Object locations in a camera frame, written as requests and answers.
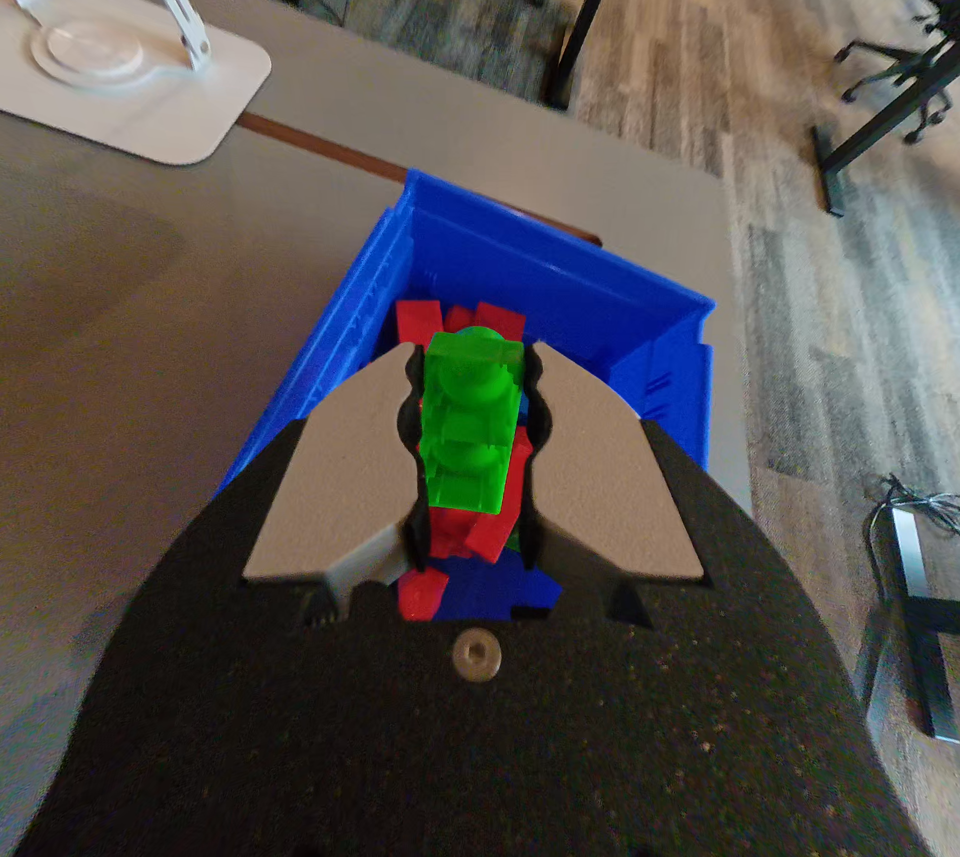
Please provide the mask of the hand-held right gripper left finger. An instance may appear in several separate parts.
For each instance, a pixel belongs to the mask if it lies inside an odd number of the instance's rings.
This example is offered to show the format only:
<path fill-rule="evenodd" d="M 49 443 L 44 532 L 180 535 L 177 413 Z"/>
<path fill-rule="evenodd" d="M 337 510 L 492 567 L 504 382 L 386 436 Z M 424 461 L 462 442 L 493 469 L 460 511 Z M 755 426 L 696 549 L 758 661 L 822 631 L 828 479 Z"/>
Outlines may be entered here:
<path fill-rule="evenodd" d="M 308 414 L 244 568 L 250 584 L 390 584 L 424 567 L 417 384 L 424 348 L 402 342 Z"/>

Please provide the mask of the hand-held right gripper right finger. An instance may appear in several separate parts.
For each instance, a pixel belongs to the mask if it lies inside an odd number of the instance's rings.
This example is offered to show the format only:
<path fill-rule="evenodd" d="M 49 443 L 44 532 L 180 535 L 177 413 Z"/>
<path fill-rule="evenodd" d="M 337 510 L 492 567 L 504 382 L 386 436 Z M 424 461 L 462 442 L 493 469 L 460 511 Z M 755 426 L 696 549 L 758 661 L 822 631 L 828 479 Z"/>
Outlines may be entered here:
<path fill-rule="evenodd" d="M 701 583 L 705 566 L 639 414 L 546 342 L 527 349 L 526 365 L 523 563 L 558 582 Z"/>

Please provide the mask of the green mega block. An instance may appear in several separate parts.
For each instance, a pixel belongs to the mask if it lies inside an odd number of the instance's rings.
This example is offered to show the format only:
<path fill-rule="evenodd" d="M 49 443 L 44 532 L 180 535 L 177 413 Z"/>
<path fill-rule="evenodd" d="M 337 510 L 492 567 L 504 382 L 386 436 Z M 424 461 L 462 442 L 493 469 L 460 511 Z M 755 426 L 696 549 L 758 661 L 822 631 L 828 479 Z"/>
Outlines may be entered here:
<path fill-rule="evenodd" d="M 474 325 L 432 337 L 418 445 L 431 507 L 500 512 L 524 373 L 522 342 L 493 329 Z"/>

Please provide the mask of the blue plastic bin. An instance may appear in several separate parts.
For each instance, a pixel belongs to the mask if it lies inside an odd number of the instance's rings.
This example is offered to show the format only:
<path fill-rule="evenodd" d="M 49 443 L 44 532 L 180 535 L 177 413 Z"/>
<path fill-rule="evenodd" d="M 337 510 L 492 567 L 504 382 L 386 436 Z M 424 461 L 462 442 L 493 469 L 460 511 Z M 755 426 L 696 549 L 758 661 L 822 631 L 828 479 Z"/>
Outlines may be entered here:
<path fill-rule="evenodd" d="M 616 391 L 641 421 L 660 424 L 687 455 L 706 466 L 713 351 L 702 334 L 714 301 L 478 195 L 413 173 L 398 203 L 378 220 L 349 266 L 227 482 L 289 425 L 297 429 L 298 442 L 308 415 L 328 394 L 398 345 L 394 305 L 403 299 L 438 300 L 445 333 L 471 327 L 480 301 L 525 315 L 525 373 L 516 428 L 527 428 L 530 411 L 527 349 L 544 342 Z M 417 383 L 418 430 L 404 438 L 414 444 L 422 474 L 417 506 L 423 567 L 418 571 L 433 567 L 449 575 L 433 620 L 505 621 L 524 611 L 546 613 L 566 587 L 595 592 L 614 620 L 644 622 L 640 578 L 613 583 L 594 575 L 558 581 L 538 566 L 527 567 L 520 517 L 497 563 L 477 556 L 430 556 L 430 510 L 436 506 L 428 500 L 419 452 L 425 354 Z M 258 534 L 293 450 L 274 495 L 255 513 Z M 359 586 L 318 580 L 249 583 L 245 565 L 244 584 L 306 587 L 318 592 L 325 611 L 340 617 L 347 615 Z"/>

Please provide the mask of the black metal desk foot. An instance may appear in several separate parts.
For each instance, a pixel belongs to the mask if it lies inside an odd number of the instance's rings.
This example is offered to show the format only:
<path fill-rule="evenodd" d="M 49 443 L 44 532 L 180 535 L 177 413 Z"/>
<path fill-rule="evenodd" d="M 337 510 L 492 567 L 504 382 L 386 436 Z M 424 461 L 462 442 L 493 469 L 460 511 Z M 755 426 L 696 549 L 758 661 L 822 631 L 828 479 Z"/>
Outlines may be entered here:
<path fill-rule="evenodd" d="M 958 547 L 959 498 L 950 491 L 925 492 L 895 473 L 881 476 L 881 495 L 869 511 L 862 537 L 882 606 L 898 607 L 918 704 L 918 728 L 927 737 L 958 746 L 958 711 L 949 683 L 941 637 L 958 638 L 958 598 L 934 595 L 917 521 Z"/>

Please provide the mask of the wooden table frame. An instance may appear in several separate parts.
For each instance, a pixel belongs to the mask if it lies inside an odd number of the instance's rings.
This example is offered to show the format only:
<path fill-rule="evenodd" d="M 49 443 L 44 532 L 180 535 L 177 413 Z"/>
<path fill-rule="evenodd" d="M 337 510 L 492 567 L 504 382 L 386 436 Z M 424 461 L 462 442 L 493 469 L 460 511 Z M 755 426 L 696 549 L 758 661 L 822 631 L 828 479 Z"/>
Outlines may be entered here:
<path fill-rule="evenodd" d="M 603 0 L 583 0 L 576 19 L 550 54 L 541 87 L 541 102 L 553 110 L 570 108 L 573 74 Z"/>

